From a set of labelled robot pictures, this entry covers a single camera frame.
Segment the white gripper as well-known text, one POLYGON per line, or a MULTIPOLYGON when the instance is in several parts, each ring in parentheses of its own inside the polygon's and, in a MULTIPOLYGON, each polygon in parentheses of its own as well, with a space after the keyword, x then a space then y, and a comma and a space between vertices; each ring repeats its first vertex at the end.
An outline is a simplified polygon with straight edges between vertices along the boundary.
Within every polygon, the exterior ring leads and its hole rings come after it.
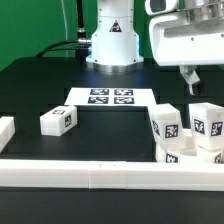
POLYGON ((153 58, 160 66, 180 66, 191 95, 204 83, 195 65, 224 64, 224 18, 189 23, 184 12, 155 16, 149 23, 153 58))

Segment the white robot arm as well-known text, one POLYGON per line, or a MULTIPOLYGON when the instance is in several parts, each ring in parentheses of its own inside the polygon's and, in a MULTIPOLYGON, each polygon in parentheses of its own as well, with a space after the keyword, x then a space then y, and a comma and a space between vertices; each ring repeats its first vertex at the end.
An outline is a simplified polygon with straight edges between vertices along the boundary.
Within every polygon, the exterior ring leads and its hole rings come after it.
MULTIPOLYGON (((224 64, 224 0, 145 0, 151 17, 152 55, 160 66, 177 66, 194 95, 199 65, 224 64)), ((134 0, 97 0, 98 25, 86 62, 123 72, 143 62, 133 28, 134 0)))

